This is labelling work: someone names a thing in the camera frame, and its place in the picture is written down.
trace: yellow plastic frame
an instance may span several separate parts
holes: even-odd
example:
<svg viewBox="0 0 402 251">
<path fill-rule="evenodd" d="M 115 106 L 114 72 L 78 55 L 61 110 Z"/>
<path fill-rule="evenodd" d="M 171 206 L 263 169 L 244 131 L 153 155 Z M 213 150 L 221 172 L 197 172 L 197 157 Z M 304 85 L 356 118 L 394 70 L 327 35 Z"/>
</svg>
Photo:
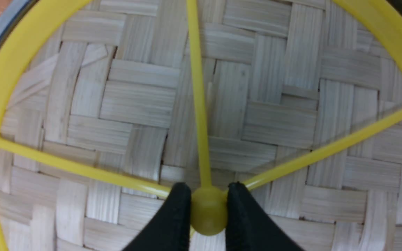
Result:
<svg viewBox="0 0 402 251">
<path fill-rule="evenodd" d="M 16 25 L 0 49 L 0 126 L 6 104 L 19 77 L 47 38 L 72 13 L 90 0 L 40 0 Z M 402 70 L 402 17 L 385 0 L 335 0 L 337 4 L 355 16 L 374 33 Z M 198 30 L 196 0 L 187 0 L 188 27 L 190 35 L 191 63 L 195 96 L 196 123 L 198 130 L 199 159 L 202 186 L 211 186 L 209 151 L 204 108 L 204 87 L 202 80 L 201 52 Z M 375 124 L 338 140 L 298 159 L 282 164 L 244 182 L 249 189 L 255 189 L 276 178 L 306 167 L 348 148 L 402 120 L 402 110 Z M 55 157 L 0 137 L 0 149 L 24 157 L 131 189 L 166 197 L 170 188 L 137 178 L 109 173 L 83 164 Z M 0 227 L 0 250 L 6 251 Z"/>
</svg>

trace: woven bamboo mat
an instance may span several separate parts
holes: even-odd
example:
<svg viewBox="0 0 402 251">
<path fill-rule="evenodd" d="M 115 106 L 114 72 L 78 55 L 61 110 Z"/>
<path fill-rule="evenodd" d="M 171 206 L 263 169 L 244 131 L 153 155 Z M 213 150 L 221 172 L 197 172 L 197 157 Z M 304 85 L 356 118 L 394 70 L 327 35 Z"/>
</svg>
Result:
<svg viewBox="0 0 402 251">
<path fill-rule="evenodd" d="M 330 0 L 201 0 L 213 182 L 225 188 L 402 107 L 402 73 Z M 199 186 L 185 0 L 97 0 L 47 41 L 1 127 L 44 152 Z M 253 191 L 307 251 L 402 251 L 402 122 Z M 11 251 L 119 251 L 163 203 L 0 151 Z M 225 250 L 224 233 L 191 250 Z"/>
</svg>

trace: yellow center hub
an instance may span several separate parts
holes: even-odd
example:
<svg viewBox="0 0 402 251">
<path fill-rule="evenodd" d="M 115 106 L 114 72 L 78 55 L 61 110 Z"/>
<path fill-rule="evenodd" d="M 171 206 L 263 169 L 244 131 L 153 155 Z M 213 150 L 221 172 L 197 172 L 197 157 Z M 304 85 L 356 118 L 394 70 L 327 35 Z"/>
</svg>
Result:
<svg viewBox="0 0 402 251">
<path fill-rule="evenodd" d="M 216 235 L 228 224 L 226 195 L 216 187 L 201 187 L 192 194 L 192 227 L 202 235 Z"/>
</svg>

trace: yellow spoke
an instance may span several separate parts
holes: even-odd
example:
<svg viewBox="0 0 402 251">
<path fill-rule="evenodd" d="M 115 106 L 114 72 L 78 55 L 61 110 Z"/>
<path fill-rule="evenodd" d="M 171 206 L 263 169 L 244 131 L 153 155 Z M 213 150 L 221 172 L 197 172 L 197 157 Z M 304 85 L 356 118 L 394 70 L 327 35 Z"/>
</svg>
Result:
<svg viewBox="0 0 402 251">
<path fill-rule="evenodd" d="M 75 173 L 95 180 L 103 181 L 110 184 L 142 191 L 150 194 L 154 194 L 160 197 L 167 197 L 170 192 L 170 188 L 155 184 L 150 181 L 140 180 L 125 175 L 116 173 L 110 173 L 105 170 L 96 169 L 87 165 L 76 163 L 70 160 L 62 159 L 27 146 L 22 146 L 11 141 L 7 141 L 0 138 L 0 148 L 23 157 L 33 159 L 52 167 L 56 167 L 61 170 L 65 170 L 71 173 Z"/>
<path fill-rule="evenodd" d="M 212 175 L 210 173 L 209 138 L 207 136 L 207 116 L 196 0 L 187 0 L 187 19 L 201 187 L 209 187 L 212 186 Z"/>
<path fill-rule="evenodd" d="M 271 170 L 256 175 L 253 178 L 244 181 L 244 184 L 249 190 L 256 189 L 271 181 L 274 181 L 277 178 L 283 177 L 294 171 L 302 169 L 303 167 L 311 165 L 314 162 L 325 159 L 333 154 L 347 149 L 350 146 L 355 145 L 356 143 L 359 143 L 381 132 L 382 130 L 391 127 L 399 121 L 402 121 L 402 109 L 384 119 L 381 119 L 374 124 L 371 124 L 357 131 L 356 133 L 346 136 L 345 138 L 341 138 L 340 140 L 314 150 L 311 153 L 305 154 L 304 156 L 298 157 L 297 159 L 289 161 L 285 164 L 281 164 Z"/>
</svg>

